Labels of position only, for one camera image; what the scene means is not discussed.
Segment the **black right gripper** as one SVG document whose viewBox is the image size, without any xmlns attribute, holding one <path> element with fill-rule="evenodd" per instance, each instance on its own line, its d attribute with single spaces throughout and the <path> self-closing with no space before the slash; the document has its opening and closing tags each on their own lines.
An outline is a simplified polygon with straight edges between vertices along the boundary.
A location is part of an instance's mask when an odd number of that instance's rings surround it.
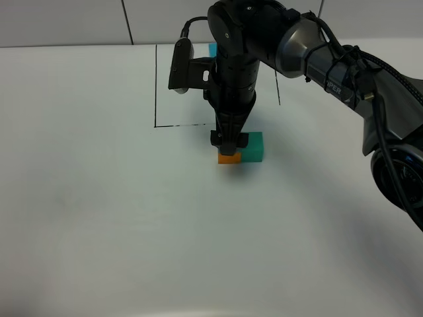
<svg viewBox="0 0 423 317">
<path fill-rule="evenodd" d="M 246 47 L 245 9 L 244 1 L 218 1 L 208 10 L 217 55 L 206 99 L 215 111 L 210 142 L 220 151 L 245 149 L 249 143 L 242 129 L 256 101 L 260 61 Z"/>
</svg>

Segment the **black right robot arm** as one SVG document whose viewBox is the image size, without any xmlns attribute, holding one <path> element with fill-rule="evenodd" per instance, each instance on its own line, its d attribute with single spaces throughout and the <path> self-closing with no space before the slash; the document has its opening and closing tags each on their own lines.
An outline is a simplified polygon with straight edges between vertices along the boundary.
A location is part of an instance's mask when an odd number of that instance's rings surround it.
<svg viewBox="0 0 423 317">
<path fill-rule="evenodd" d="M 364 121 L 362 151 L 371 156 L 379 191 L 422 225 L 422 81 L 399 73 L 356 46 L 342 45 L 314 13 L 276 1 L 218 1 L 208 10 L 217 44 L 211 87 L 211 143 L 223 155 L 245 148 L 242 128 L 256 100 L 261 63 L 283 76 L 305 77 Z"/>
</svg>

